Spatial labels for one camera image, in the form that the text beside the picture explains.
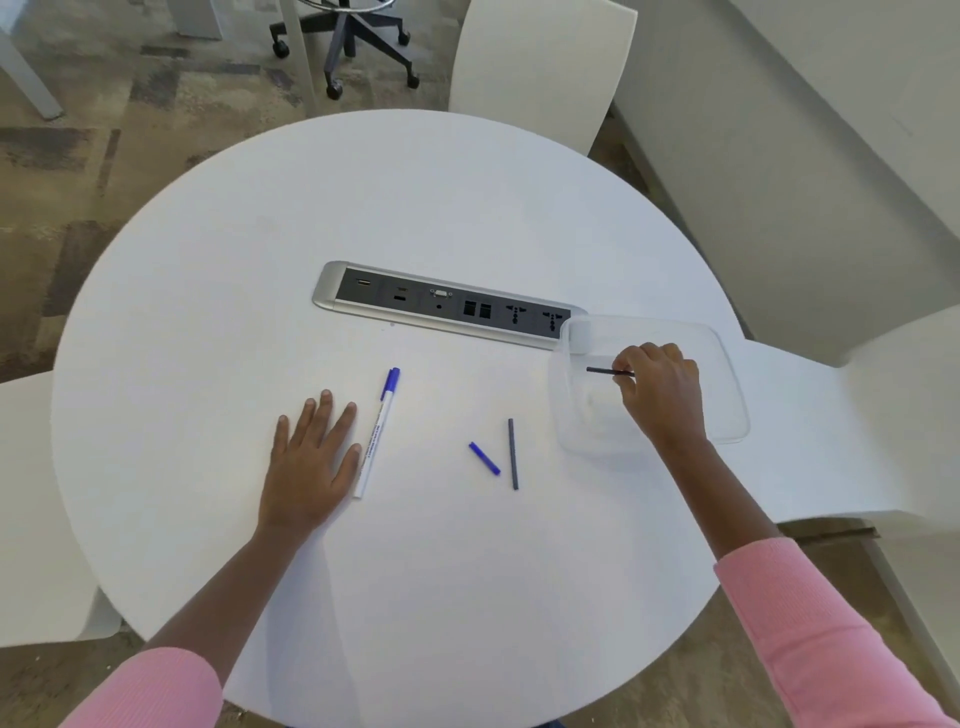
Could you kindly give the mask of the person's right hand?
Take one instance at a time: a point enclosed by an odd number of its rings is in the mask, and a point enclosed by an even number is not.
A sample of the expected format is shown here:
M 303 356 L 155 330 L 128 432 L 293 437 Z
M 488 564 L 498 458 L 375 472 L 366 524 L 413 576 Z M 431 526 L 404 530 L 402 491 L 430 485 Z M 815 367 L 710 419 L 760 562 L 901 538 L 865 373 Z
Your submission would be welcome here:
M 624 407 L 659 453 L 710 443 L 700 370 L 677 344 L 627 346 L 613 369 Z

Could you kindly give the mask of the person's left hand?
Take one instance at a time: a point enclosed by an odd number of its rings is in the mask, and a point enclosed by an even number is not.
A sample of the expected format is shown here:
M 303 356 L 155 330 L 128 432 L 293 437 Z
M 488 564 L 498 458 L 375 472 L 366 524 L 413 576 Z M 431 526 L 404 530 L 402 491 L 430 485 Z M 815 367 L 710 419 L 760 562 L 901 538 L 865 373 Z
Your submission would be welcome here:
M 287 453 L 274 459 L 272 436 L 268 469 L 258 509 L 256 533 L 304 541 L 342 504 L 349 491 L 338 491 L 338 470 L 353 443 L 356 404 L 332 412 L 321 444 L 311 444 L 311 420 L 320 397 L 308 398 L 295 421 L 290 418 Z

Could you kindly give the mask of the person's right forearm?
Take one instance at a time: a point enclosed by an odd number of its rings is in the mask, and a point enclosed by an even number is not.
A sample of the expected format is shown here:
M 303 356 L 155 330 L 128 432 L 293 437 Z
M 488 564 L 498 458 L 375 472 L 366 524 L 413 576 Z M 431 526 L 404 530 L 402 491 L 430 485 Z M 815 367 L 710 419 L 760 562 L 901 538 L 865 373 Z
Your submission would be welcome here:
M 704 437 L 654 440 L 795 728 L 960 728 Z

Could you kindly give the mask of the person's left forearm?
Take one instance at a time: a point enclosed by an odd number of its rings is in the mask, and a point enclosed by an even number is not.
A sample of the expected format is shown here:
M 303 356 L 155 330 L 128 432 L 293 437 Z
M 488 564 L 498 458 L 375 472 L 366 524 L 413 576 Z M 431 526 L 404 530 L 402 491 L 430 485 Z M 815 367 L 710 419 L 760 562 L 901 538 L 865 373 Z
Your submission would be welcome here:
M 316 525 L 264 522 L 58 728 L 215 728 L 224 686 Z

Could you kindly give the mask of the white marker with blue cap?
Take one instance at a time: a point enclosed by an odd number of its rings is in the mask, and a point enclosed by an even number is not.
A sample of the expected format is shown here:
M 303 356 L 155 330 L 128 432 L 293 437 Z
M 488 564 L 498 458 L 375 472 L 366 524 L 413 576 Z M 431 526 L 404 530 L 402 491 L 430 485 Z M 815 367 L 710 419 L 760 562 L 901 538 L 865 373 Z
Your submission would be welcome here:
M 361 460 L 353 490 L 353 498 L 356 501 L 362 500 L 365 495 L 371 472 L 374 467 L 375 457 L 378 452 L 379 441 L 389 418 L 392 402 L 395 397 L 401 375 L 402 370 L 397 367 L 390 368 L 387 374 L 379 398 L 377 417 L 366 445 L 364 457 Z

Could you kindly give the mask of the clear plastic container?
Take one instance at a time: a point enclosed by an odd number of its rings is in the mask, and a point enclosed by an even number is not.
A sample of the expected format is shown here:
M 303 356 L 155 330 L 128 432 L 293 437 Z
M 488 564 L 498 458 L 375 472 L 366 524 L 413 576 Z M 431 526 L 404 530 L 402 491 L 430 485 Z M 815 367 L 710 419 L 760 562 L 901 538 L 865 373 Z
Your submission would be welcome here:
M 711 442 L 737 443 L 749 434 L 748 409 L 737 375 L 712 328 L 689 321 L 586 314 L 561 327 L 548 359 L 548 396 L 562 448 L 610 462 L 654 454 L 624 408 L 613 377 L 585 371 L 586 367 L 612 369 L 622 350 L 647 342 L 675 343 L 697 363 L 705 433 Z

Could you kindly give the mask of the silver power socket panel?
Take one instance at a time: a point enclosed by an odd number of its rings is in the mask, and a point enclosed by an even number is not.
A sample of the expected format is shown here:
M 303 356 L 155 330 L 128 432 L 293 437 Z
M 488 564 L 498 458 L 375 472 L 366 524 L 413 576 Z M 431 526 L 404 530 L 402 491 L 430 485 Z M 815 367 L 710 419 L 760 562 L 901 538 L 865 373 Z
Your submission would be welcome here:
M 322 267 L 312 303 L 323 310 L 553 351 L 579 306 L 465 286 L 344 260 Z

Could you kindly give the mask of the white chair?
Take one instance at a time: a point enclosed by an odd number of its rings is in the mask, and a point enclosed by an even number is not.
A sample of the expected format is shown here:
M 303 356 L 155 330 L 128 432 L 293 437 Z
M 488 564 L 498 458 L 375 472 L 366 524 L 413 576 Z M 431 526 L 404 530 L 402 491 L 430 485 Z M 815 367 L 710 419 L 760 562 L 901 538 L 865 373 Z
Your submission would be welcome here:
M 122 625 L 66 515 L 52 389 L 50 371 L 0 383 L 0 650 L 100 640 Z
M 591 151 L 638 22 L 615 0 L 470 0 L 448 99 L 454 114 Z
M 858 346 L 838 368 L 746 341 L 750 433 L 721 454 L 775 521 L 859 518 L 893 592 L 960 684 L 960 304 Z

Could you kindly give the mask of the white table leg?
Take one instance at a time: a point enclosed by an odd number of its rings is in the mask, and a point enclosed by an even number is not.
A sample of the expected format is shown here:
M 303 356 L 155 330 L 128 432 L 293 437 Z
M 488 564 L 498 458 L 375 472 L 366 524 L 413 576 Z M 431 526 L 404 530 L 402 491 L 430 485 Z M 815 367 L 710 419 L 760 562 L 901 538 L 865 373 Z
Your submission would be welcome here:
M 294 65 L 294 79 L 307 118 L 320 115 L 297 0 L 277 0 Z
M 64 116 L 65 111 L 34 71 L 26 58 L 18 51 L 9 34 L 0 26 L 0 68 L 14 82 L 18 90 L 29 100 L 45 120 Z

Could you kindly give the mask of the black office chair base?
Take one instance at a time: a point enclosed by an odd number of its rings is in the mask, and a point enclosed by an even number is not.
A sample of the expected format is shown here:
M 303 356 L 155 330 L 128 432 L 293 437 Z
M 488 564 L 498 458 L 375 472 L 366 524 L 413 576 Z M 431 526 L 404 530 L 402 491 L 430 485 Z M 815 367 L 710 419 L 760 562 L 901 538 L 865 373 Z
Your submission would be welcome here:
M 328 99 L 338 101 L 343 95 L 342 81 L 335 72 L 342 58 L 354 59 L 358 42 L 374 48 L 381 55 L 401 65 L 405 71 L 406 86 L 415 91 L 421 80 L 413 62 L 402 54 L 411 34 L 403 19 L 389 9 L 398 0 L 296 0 L 296 8 L 303 38 L 307 35 L 329 34 L 322 75 Z M 281 21 L 270 24 L 271 50 L 277 59 L 290 57 L 286 28 Z

